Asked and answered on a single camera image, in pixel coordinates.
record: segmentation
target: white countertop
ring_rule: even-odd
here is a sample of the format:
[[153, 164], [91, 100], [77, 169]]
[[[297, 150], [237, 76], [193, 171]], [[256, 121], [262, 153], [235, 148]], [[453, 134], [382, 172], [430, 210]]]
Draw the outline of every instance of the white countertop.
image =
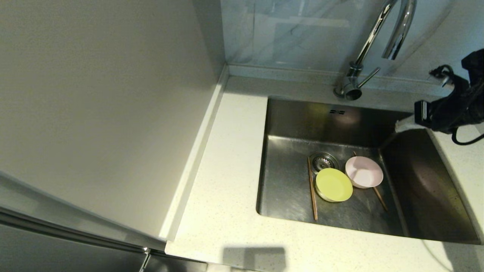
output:
[[[484, 246], [419, 240], [261, 216], [256, 212], [268, 95], [346, 104], [330, 86], [231, 77], [183, 218], [166, 253], [258, 271], [484, 271]], [[365, 90], [352, 106], [410, 111], [430, 96]], [[474, 126], [459, 139], [475, 138]], [[444, 161], [484, 226], [484, 141], [435, 134]]]

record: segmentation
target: yellow plate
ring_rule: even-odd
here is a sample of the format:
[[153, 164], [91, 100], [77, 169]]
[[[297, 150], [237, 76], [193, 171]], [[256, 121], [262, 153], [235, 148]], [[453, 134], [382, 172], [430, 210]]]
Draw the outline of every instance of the yellow plate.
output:
[[353, 185], [340, 170], [326, 168], [316, 175], [316, 192], [329, 202], [348, 200], [353, 194]]

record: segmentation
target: wooden chopstick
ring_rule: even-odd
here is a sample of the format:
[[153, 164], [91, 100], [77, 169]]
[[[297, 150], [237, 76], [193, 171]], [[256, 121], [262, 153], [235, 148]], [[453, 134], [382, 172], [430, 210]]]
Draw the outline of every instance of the wooden chopstick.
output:
[[316, 207], [316, 197], [314, 195], [314, 180], [313, 180], [313, 171], [311, 171], [311, 161], [309, 157], [307, 157], [307, 169], [309, 171], [309, 185], [311, 186], [311, 199], [313, 201], [313, 215], [314, 220], [318, 220], [318, 208]]
[[380, 203], [383, 206], [383, 208], [385, 209], [385, 211], [388, 212], [387, 204], [385, 204], [385, 201], [383, 201], [383, 198], [381, 197], [378, 189], [376, 187], [373, 187], [373, 190], [375, 191], [375, 194], [377, 194], [378, 199], [380, 200]]

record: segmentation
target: sink basin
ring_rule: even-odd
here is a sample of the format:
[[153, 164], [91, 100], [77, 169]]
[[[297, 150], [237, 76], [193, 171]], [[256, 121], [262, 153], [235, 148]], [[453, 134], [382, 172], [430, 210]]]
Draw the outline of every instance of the sink basin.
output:
[[[480, 244], [461, 197], [426, 130], [393, 133], [405, 112], [269, 99], [257, 212], [360, 231]], [[344, 172], [355, 152], [383, 169], [378, 190], [354, 188], [330, 203], [316, 195], [313, 218], [307, 158], [329, 153]]]

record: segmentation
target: white cabinet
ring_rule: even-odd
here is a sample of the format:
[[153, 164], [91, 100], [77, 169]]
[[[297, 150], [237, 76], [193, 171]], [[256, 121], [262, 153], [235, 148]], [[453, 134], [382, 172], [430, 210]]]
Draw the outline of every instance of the white cabinet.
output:
[[210, 2], [0, 3], [0, 171], [158, 237], [225, 62]]

